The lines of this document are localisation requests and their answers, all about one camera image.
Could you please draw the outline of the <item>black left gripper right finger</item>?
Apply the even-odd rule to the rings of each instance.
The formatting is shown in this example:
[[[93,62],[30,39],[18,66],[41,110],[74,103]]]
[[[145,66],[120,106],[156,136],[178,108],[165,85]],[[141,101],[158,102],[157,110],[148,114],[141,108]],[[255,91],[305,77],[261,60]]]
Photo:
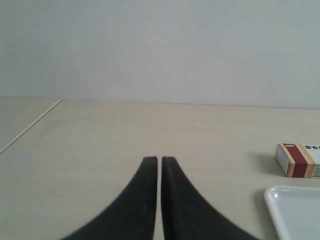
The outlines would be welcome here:
[[[212,207],[175,157],[161,160],[161,216],[166,240],[255,240]]]

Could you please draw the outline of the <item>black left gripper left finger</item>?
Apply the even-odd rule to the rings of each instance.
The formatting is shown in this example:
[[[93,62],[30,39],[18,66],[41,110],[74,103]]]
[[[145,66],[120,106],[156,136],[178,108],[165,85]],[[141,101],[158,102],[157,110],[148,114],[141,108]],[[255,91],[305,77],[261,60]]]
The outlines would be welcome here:
[[[117,198],[65,240],[152,240],[158,191],[158,159],[144,157]]]

